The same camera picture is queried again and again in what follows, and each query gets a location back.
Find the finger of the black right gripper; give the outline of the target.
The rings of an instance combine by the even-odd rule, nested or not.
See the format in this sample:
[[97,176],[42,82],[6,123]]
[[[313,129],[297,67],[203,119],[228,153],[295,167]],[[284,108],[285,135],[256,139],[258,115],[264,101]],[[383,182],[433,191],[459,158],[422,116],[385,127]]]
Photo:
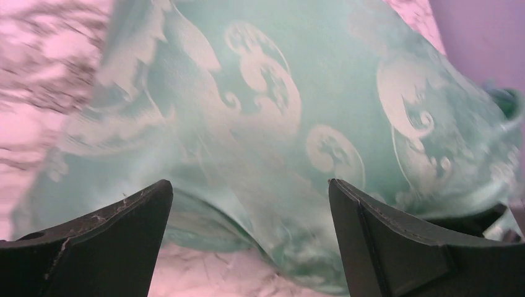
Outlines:
[[500,219],[506,211],[507,206],[497,204],[483,212],[475,213],[473,215],[456,218],[432,219],[428,220],[428,222],[459,233],[482,238],[484,237],[484,231]]

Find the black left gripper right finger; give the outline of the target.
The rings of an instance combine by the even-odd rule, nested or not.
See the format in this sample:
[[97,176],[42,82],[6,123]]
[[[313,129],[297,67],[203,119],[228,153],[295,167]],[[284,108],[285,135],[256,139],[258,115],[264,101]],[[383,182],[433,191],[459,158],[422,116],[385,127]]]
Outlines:
[[[449,230],[384,204],[341,179],[329,203],[351,296],[523,296],[524,237]],[[507,206],[524,227],[524,200]]]

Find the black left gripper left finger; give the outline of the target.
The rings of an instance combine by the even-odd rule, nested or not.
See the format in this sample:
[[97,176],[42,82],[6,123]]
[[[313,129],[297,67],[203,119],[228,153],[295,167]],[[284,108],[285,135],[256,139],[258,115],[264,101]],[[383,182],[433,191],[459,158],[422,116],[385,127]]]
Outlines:
[[147,296],[173,199],[169,181],[69,222],[1,241],[2,296]]

